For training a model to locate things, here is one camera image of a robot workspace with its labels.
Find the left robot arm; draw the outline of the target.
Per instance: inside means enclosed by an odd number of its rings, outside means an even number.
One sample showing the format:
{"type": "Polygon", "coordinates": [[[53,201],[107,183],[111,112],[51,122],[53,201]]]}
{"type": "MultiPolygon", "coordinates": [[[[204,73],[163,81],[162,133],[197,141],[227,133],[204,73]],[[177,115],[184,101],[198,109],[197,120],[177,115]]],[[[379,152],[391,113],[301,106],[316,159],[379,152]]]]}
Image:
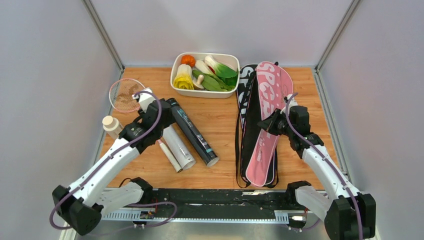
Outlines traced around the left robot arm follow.
{"type": "Polygon", "coordinates": [[[89,234],[100,220],[123,207],[153,208],[152,186],[137,177],[126,185],[104,192],[108,184],[132,160],[141,155],[175,122],[171,105],[154,99],[147,109],[119,133],[106,154],[68,187],[58,185],[52,192],[54,208],[50,225],[57,230],[74,229],[89,234]]]}

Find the pink racket bag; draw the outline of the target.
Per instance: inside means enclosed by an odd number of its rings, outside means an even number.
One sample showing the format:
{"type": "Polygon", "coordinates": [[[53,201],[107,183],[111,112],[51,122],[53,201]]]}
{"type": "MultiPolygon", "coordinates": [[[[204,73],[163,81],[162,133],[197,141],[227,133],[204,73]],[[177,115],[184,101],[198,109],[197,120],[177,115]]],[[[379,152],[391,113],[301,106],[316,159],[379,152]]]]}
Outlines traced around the pink racket bag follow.
{"type": "Polygon", "coordinates": [[[242,140],[243,177],[255,187],[276,178],[277,123],[285,98],[294,92],[290,75],[277,63],[262,61],[255,68],[242,140]]]}

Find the black racket bag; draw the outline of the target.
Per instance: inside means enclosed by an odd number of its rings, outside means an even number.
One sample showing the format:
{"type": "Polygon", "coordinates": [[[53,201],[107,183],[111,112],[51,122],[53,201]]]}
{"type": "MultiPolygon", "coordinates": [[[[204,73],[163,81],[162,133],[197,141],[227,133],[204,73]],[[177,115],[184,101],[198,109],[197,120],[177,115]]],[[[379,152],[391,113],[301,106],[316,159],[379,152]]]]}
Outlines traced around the black racket bag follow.
{"type": "Polygon", "coordinates": [[[247,64],[240,70],[239,83],[236,88],[237,120],[235,128],[235,168],[236,182],[239,178],[245,183],[240,188],[254,186],[247,178],[247,167],[256,157],[253,150],[257,145],[261,128],[257,125],[261,121],[260,99],[256,77],[257,64],[247,64]]]}

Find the white shuttlecock tube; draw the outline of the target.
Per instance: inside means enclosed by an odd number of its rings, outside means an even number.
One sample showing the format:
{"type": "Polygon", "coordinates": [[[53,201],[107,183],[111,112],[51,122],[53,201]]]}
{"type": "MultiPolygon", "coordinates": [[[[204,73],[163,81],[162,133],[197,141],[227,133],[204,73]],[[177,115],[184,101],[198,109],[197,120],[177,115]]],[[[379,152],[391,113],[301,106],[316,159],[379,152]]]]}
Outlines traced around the white shuttlecock tube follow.
{"type": "Polygon", "coordinates": [[[196,163],[196,160],[172,126],[163,130],[162,137],[183,170],[188,170],[196,163]]]}

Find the black shuttlecock tube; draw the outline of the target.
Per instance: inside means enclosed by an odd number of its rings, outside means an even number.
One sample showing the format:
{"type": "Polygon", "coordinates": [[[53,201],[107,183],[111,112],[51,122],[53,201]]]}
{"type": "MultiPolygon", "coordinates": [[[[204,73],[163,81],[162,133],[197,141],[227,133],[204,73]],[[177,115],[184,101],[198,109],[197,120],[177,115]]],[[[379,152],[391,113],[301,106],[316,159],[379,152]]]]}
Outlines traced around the black shuttlecock tube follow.
{"type": "Polygon", "coordinates": [[[215,165],[220,158],[208,144],[204,136],[200,133],[178,101],[175,98],[169,98],[166,102],[171,107],[171,112],[175,122],[193,146],[199,157],[203,160],[207,167],[215,165]]]}

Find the pink racket front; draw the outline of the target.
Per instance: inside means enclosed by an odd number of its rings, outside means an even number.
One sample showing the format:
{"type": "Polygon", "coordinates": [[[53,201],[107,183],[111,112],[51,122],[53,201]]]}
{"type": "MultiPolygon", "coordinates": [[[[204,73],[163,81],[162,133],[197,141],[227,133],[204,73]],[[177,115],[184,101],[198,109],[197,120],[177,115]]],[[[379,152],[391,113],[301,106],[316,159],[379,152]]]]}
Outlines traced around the pink racket front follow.
{"type": "Polygon", "coordinates": [[[146,87],[136,79],[122,78],[113,83],[109,89],[109,102],[111,106],[120,113],[135,112],[140,108],[134,94],[144,90],[146,87]]]}

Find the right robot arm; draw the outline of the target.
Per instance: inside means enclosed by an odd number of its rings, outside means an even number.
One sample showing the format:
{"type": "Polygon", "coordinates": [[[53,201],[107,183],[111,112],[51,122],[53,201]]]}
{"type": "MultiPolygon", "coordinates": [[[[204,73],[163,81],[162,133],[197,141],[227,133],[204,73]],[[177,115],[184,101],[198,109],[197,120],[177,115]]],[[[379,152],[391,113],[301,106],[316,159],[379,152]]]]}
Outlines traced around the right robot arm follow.
{"type": "Polygon", "coordinates": [[[376,235],[377,204],[369,193],[362,193],[342,174],[331,159],[321,138],[311,131],[305,106],[276,109],[257,124],[273,135],[288,137],[291,148],[312,168],[324,187],[319,193],[310,183],[298,181],[287,186],[286,205],[312,211],[324,223],[331,240],[363,240],[376,235]]]}

